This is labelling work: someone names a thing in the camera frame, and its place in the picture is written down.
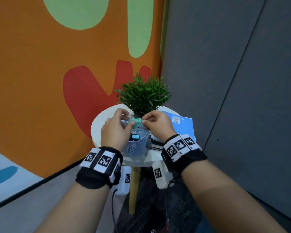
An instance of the left hand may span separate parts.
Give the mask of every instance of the left hand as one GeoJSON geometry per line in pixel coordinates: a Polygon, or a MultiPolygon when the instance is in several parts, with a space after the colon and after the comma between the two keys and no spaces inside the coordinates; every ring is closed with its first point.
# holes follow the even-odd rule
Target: left hand
{"type": "Polygon", "coordinates": [[[101,146],[109,146],[122,152],[128,144],[132,127],[135,122],[129,123],[124,129],[121,120],[126,120],[129,112],[125,109],[117,109],[111,119],[107,119],[101,128],[101,146]]]}

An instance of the artificial plant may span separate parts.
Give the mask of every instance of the artificial plant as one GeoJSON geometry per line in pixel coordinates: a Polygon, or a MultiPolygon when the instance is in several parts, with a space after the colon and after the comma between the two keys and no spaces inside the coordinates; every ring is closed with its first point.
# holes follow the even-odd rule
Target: artificial plant
{"type": "Polygon", "coordinates": [[[147,77],[143,82],[141,75],[138,73],[133,77],[132,82],[122,84],[120,89],[115,89],[120,102],[126,105],[134,112],[136,117],[142,117],[145,114],[157,109],[163,103],[169,100],[171,93],[167,90],[166,84],[161,85],[161,78],[147,77]]]}

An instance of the wall mural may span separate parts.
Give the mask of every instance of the wall mural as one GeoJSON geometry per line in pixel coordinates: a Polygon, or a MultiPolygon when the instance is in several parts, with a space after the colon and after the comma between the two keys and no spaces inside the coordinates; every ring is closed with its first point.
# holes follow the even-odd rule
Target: wall mural
{"type": "Polygon", "coordinates": [[[0,0],[0,201],[83,158],[114,89],[159,76],[163,10],[164,0],[0,0]]]}

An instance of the hand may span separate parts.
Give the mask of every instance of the hand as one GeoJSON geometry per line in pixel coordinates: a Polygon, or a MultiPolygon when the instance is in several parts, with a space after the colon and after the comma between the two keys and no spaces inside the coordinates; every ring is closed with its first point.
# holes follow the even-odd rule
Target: hand
{"type": "Polygon", "coordinates": [[[151,130],[152,134],[165,142],[177,134],[173,129],[170,117],[163,112],[153,110],[142,117],[142,124],[151,130]]]}
{"type": "Polygon", "coordinates": [[[123,128],[121,120],[127,120],[129,112],[125,109],[117,109],[111,119],[107,119],[101,128],[101,146],[109,146],[122,152],[128,144],[132,127],[135,122],[129,123],[123,128]]]}

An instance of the perforated basket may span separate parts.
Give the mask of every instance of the perforated basket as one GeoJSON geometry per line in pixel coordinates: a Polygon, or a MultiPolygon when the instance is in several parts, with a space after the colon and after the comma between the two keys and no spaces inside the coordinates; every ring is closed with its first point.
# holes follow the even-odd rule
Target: perforated basket
{"type": "Polygon", "coordinates": [[[142,156],[145,152],[145,146],[149,139],[149,131],[144,129],[142,124],[138,125],[136,129],[132,129],[132,134],[140,136],[138,141],[129,141],[128,145],[123,150],[123,156],[138,157],[142,156]]]}

